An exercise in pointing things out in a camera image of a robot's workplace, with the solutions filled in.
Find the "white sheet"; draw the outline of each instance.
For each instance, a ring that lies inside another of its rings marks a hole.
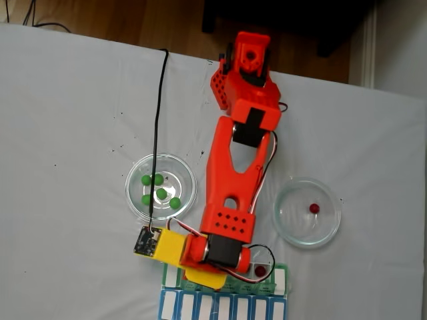
[[[0,25],[2,318],[155,319],[162,268],[133,254],[141,221],[127,208],[124,184],[151,153],[162,61],[159,51]],[[209,88],[217,67],[171,54],[163,87],[159,150],[197,175],[198,198],[184,219],[194,227],[222,114]],[[272,78],[289,110],[253,240],[290,266],[289,319],[418,320],[423,102]],[[297,176],[325,182],[342,199],[340,231],[316,251],[291,247],[272,225],[276,193]]]

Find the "electric cable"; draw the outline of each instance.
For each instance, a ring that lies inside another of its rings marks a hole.
[[[188,232],[190,232],[190,233],[192,233],[192,234],[194,234],[194,235],[197,235],[198,237],[201,237],[201,236],[202,236],[202,234],[201,234],[199,231],[197,231],[196,229],[194,229],[194,228],[190,227],[189,225],[186,225],[184,222],[182,222],[182,221],[180,221],[180,220],[176,219],[175,217],[169,218],[169,219],[167,220],[167,223],[166,223],[166,228],[167,228],[167,230],[170,230],[170,229],[171,229],[171,220],[176,221],[176,222],[178,223],[178,225],[179,225],[179,226],[183,227],[183,228],[184,228],[185,230],[187,230]]]
[[[160,73],[160,82],[159,82],[159,91],[157,96],[157,111],[155,112],[155,120],[154,120],[154,146],[153,146],[153,168],[151,170],[151,176],[155,177],[155,166],[157,165],[157,131],[159,129],[159,115],[160,115],[160,105],[161,105],[161,88],[163,87],[163,78],[165,75],[166,62],[169,57],[169,51],[167,49],[160,49],[161,51],[165,51],[165,58],[163,60],[163,67],[161,68]],[[154,208],[154,183],[151,184],[150,194],[149,194],[149,223],[148,229],[151,230],[151,226],[153,223],[153,208]]]
[[[247,282],[247,283],[260,283],[260,282],[266,280],[273,273],[274,267],[276,266],[276,258],[274,257],[273,251],[269,247],[267,247],[266,245],[261,245],[261,244],[250,245],[248,247],[248,249],[251,249],[251,248],[254,248],[254,247],[263,247],[263,248],[266,248],[268,250],[268,252],[270,253],[270,255],[272,256],[272,259],[273,259],[272,268],[270,269],[270,272],[267,275],[265,275],[264,277],[262,277],[262,278],[259,278],[259,279],[249,279],[247,277],[244,277],[243,275],[240,275],[240,274],[232,271],[229,268],[222,267],[221,265],[217,265],[217,264],[212,264],[212,265],[214,267],[217,267],[218,269],[220,269],[220,270],[228,273],[232,277],[235,277],[236,279],[241,280],[241,281],[244,281],[244,282]]]
[[[64,30],[66,30],[68,33],[72,33],[66,26],[64,26],[62,23],[58,23],[58,22],[47,22],[47,23],[35,23],[35,5],[36,5],[36,0],[31,0],[29,8],[28,8],[28,12],[25,15],[24,21],[22,22],[23,25],[28,25],[28,21],[29,21],[29,17],[31,15],[31,12],[33,13],[33,17],[32,17],[32,27],[35,28],[40,28],[40,27],[45,27],[47,25],[56,25],[58,27],[63,28]]]
[[[44,27],[46,25],[57,25],[58,27],[62,27],[65,30],[67,30],[68,33],[72,33],[66,26],[64,26],[64,25],[62,25],[62,24],[60,24],[58,22],[38,23],[38,24],[34,25],[33,27],[34,28],[39,28],[39,27]]]
[[[22,25],[27,25],[28,24],[28,19],[29,19],[29,16],[30,16],[30,14],[31,14],[31,12],[33,10],[34,3],[35,3],[35,0],[31,0],[31,2],[29,4],[28,11],[27,11],[27,14],[25,15],[24,21],[22,22]]]
[[[279,102],[279,105],[283,105],[284,107],[285,107],[285,109],[283,109],[283,110],[280,110],[280,112],[286,112],[287,110],[288,110],[288,105],[286,104],[286,103],[284,103],[284,102]]]
[[[7,16],[7,23],[9,23],[9,5],[7,3],[7,0],[5,0],[6,2],[6,16]]]
[[[273,133],[273,139],[274,139],[272,154],[270,155],[270,158],[268,159],[266,168],[264,169],[264,172],[262,173],[260,184],[258,185],[258,188],[255,191],[254,198],[252,198],[251,205],[249,207],[250,213],[254,213],[254,211],[255,211],[256,201],[258,199],[258,196],[260,195],[261,188],[264,184],[264,181],[266,180],[266,173],[267,173],[268,166],[272,162],[274,155],[276,154],[276,151],[278,150],[278,135],[274,131],[272,131],[272,133]]]

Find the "screw hole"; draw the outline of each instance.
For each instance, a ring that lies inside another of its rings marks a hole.
[[[247,53],[246,53],[246,57],[248,58],[248,60],[249,61],[252,61],[252,60],[254,60],[255,59],[255,53],[252,51],[252,50],[249,50]]]

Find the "white label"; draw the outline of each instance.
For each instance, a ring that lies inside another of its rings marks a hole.
[[[286,289],[285,269],[274,269],[275,295],[284,295]]]
[[[238,299],[238,314],[236,320],[248,320],[248,303],[247,299]]]
[[[167,265],[165,286],[172,288],[176,287],[177,276],[178,268],[173,265]]]
[[[220,309],[218,310],[218,320],[228,320],[230,318],[230,298],[220,297]]]
[[[255,319],[254,320],[265,320],[267,310],[266,300],[255,300]]]
[[[283,320],[285,311],[285,304],[282,302],[275,302],[273,304],[273,320]]]
[[[161,311],[161,318],[165,320],[172,320],[173,309],[175,307],[176,293],[172,291],[165,292],[165,299],[163,300],[163,310]]]
[[[202,295],[200,302],[199,319],[208,320],[211,316],[212,297],[210,295]]]
[[[191,320],[193,317],[193,295],[184,295],[182,298],[181,320]]]

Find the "yellow part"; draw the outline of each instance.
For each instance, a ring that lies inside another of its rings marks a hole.
[[[182,251],[184,250],[185,235],[164,228],[160,229],[162,230],[159,242],[151,259],[184,269],[187,279],[199,285],[213,289],[221,289],[224,286],[227,278],[225,273],[211,273],[179,264]]]

